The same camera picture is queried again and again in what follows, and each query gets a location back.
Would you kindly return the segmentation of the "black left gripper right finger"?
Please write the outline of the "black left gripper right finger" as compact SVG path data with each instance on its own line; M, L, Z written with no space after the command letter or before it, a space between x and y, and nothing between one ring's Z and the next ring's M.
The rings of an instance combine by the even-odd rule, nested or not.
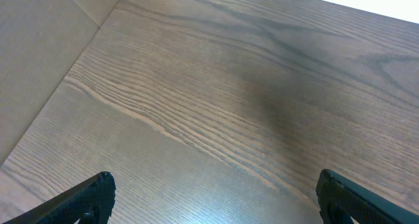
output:
M324 223L410 224L418 215L382 198L340 174L324 169L316 185Z

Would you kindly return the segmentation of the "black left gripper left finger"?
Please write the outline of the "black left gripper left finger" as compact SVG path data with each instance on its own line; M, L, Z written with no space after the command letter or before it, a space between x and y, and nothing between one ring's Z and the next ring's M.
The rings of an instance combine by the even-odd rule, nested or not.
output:
M5 224L107 224L115 191L113 176L103 171Z

